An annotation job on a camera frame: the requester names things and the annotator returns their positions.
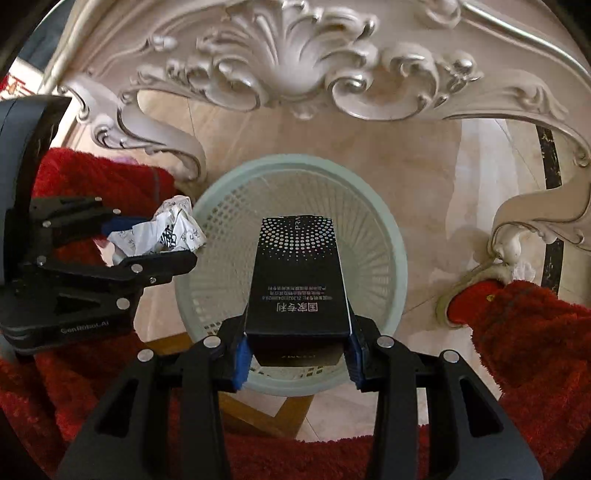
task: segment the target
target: white mesh basket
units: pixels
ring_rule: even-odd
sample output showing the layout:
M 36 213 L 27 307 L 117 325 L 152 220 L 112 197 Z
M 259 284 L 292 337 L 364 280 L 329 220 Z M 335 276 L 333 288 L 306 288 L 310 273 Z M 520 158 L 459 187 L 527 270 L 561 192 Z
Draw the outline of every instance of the white mesh basket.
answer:
M 333 219 L 345 287 L 353 311 L 393 334 L 407 291 L 402 237 L 382 199 L 358 176 L 307 155 L 248 162 L 214 183 L 193 216 L 207 236 L 197 267 L 175 278 L 178 308 L 193 341 L 214 335 L 240 315 L 250 292 L 256 246 L 265 217 L 322 215 Z M 260 367 L 253 359 L 246 386 L 286 397 L 312 395 L 348 379 L 336 366 Z

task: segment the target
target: dotted pattern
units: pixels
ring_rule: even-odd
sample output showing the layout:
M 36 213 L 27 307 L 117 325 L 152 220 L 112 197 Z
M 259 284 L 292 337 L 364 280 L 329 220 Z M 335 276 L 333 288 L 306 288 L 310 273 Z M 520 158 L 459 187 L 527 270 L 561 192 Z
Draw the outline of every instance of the dotted pattern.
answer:
M 296 261 L 337 254 L 332 220 L 310 215 L 295 219 L 265 218 L 262 221 L 259 247 L 266 257 Z

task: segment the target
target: marble floor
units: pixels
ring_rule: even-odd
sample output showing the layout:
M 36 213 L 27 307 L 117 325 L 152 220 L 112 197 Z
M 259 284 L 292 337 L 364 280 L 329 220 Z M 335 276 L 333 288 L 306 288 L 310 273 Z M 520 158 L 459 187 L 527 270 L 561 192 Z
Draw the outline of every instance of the marble floor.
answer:
M 205 184 L 184 184 L 198 197 L 221 175 L 244 161 L 273 153 L 317 155 L 340 163 L 367 181 L 388 204 L 400 227 L 408 255 L 408 296 L 402 321 L 393 333 L 416 351 L 438 354 L 453 348 L 466 358 L 489 388 L 500 392 L 481 366 L 470 329 L 448 330 L 434 318 L 439 295 L 486 258 L 486 242 L 498 206 L 506 199 L 544 188 L 544 169 L 535 127 L 517 121 L 474 119 L 446 122 L 368 123 L 340 113 L 321 112 L 312 120 L 289 111 L 223 111 L 165 93 L 144 92 L 149 115 L 196 135 L 207 153 Z M 571 151 L 555 137 L 563 182 L 574 174 Z M 95 145 L 79 125 L 69 146 L 96 155 L 133 155 L 138 161 L 174 169 L 166 154 L 109 151 Z M 527 260 L 539 283 L 544 244 L 529 235 Z M 559 296 L 591 306 L 591 257 L 565 245 Z M 148 288 L 135 321 L 143 340 L 184 330 L 172 284 Z M 283 399 L 243 390 L 242 401 L 275 414 Z M 426 421 L 423 395 L 420 418 Z M 333 440 L 370 434 L 377 397 L 341 385 L 315 396 L 298 436 Z

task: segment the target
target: white tissue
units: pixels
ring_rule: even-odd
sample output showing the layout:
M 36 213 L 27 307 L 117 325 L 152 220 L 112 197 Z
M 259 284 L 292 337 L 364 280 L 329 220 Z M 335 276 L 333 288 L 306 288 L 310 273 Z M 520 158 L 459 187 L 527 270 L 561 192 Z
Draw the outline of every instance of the white tissue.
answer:
M 108 240 L 126 257 L 179 250 L 195 253 L 206 242 L 191 215 L 191 199 L 182 195 L 166 200 L 152 221 L 138 223 L 131 230 L 112 232 Z

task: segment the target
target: black marble strip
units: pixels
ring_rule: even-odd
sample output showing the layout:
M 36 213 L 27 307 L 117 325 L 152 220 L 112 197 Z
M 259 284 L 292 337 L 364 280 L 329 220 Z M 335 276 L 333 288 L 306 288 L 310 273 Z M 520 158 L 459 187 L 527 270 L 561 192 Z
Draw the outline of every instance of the black marble strip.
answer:
M 547 128 L 536 128 L 542 150 L 546 189 L 555 189 L 562 185 L 562 180 L 560 178 L 560 165 L 558 163 L 556 146 L 554 145 L 554 137 L 552 136 L 552 132 Z M 558 288 L 560 287 L 563 254 L 564 242 L 560 238 L 553 244 L 546 245 L 541 285 L 549 288 L 556 294 L 558 294 Z

